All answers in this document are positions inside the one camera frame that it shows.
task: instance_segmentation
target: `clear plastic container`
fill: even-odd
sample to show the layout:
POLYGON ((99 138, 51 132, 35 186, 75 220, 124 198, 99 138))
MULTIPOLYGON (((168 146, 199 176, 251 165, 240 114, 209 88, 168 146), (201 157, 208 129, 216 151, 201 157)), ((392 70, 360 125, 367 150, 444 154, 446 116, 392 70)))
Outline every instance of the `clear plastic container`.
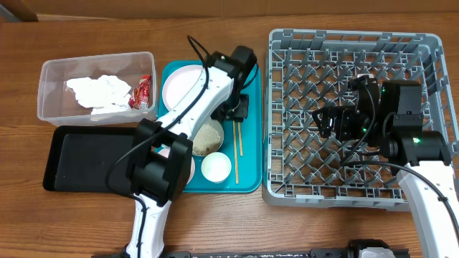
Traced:
POLYGON ((108 125, 139 122, 143 118, 155 120, 158 114, 158 94, 153 55, 150 52, 106 54, 46 61, 38 87, 37 116, 53 125, 108 125), (152 75, 148 109, 91 115, 92 108, 84 108, 75 100, 66 81, 81 77, 98 79, 102 75, 116 75, 132 88, 144 75, 152 75))

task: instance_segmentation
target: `dish rack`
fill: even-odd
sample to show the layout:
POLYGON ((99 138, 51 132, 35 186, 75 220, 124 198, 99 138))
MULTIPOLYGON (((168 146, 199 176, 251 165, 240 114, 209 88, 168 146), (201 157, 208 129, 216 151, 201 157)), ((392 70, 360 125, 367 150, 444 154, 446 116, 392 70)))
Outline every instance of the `dish rack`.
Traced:
MULTIPOLYGON (((271 31, 266 55, 264 171, 268 204, 328 208, 354 206, 409 211, 386 166, 339 166, 353 141, 321 138, 311 113, 353 105, 346 82, 372 74, 422 85, 424 130, 440 131, 459 166, 456 122, 445 55, 434 34, 311 29, 271 31)), ((361 147, 361 152, 377 151, 361 147)), ((354 160, 385 161, 354 154, 354 160)))

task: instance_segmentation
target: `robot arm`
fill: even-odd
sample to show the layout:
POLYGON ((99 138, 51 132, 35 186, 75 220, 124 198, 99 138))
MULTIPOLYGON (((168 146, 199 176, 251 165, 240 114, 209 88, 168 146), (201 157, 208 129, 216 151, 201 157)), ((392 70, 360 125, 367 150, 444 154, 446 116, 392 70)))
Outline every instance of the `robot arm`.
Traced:
MULTIPOLYGON (((420 161, 418 166, 408 163, 406 167, 434 183, 448 198, 456 218, 459 217, 453 167, 445 166, 442 161, 420 161)), ((399 171, 397 180, 410 205, 423 257, 459 257, 453 222, 443 202, 438 200, 438 195, 426 183, 406 171, 399 171)))
POLYGON ((446 200, 440 200, 423 180, 391 167, 410 205, 423 257, 459 257, 458 236, 453 225, 453 220, 459 217, 459 203, 453 185, 451 154, 441 133, 422 130, 421 86, 404 80, 383 82, 381 101, 379 86, 371 75, 350 81, 348 88, 357 92, 355 105, 323 107, 313 112, 321 137, 329 137, 334 130, 340 141, 363 139, 370 147, 379 147, 379 155, 389 161, 354 161, 342 166, 404 166, 438 188, 453 214, 445 208, 443 201, 446 200), (373 109, 376 122, 372 124, 373 109))
MULTIPOLYGON (((127 176, 131 179, 131 191, 146 205, 146 219, 142 229, 142 205, 136 201, 133 235, 124 257, 158 258, 164 248, 163 233, 171 201, 185 188, 190 174, 192 140, 205 120, 212 115, 216 119, 243 120, 247 117, 248 97, 241 95, 256 57, 251 49, 237 47, 230 57, 215 52, 207 57, 209 81, 199 101, 169 131, 151 145, 169 147, 165 158, 150 151, 151 145, 139 148, 128 164, 127 176), (142 243, 138 235, 142 234, 142 243)), ((206 74, 199 79, 173 110, 156 122, 142 120, 136 130, 134 145, 164 130, 202 91, 206 74)))
MULTIPOLYGON (((204 86, 205 73, 201 73, 197 83, 184 96, 184 98, 169 113, 158 119, 162 125, 167 126, 189 106, 204 86)), ((180 135, 186 134, 189 140, 193 140, 197 131, 201 128, 204 121, 210 116, 211 112, 220 106, 231 95, 233 79, 228 77, 227 73, 216 68, 209 68, 209 85, 208 89, 201 96, 196 105, 169 131, 180 135)), ((142 258, 158 258, 164 248, 163 233, 166 226, 166 218, 171 206, 171 201, 167 201, 162 207, 158 207, 156 201, 144 194, 138 195, 147 207, 146 221, 142 235, 142 258)), ((126 247, 126 253, 130 257, 137 257, 137 239, 141 231, 142 205, 136 201, 136 215, 134 218, 133 234, 129 245, 126 247)))

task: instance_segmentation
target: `white plate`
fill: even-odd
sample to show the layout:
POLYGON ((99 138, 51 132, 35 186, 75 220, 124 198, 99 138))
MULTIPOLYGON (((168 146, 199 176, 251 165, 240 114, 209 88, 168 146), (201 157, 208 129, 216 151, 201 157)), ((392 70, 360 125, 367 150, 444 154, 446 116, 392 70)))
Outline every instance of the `white plate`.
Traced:
POLYGON ((163 102, 171 110, 193 87, 202 71, 202 65, 192 64, 178 68, 169 75, 163 86, 163 102))

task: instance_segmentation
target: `wooden chopstick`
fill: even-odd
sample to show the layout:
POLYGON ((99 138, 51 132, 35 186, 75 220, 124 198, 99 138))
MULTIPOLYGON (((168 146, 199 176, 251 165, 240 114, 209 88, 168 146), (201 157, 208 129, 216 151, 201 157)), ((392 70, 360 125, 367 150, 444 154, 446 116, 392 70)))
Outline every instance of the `wooden chopstick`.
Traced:
POLYGON ((239 183, 239 169, 237 167, 237 143, 236 143, 236 122, 232 121, 232 136, 235 144, 235 169, 236 169, 236 183, 239 183))
POLYGON ((239 130, 239 152, 241 153, 242 157, 244 152, 242 151, 241 122, 237 122, 237 129, 239 130))

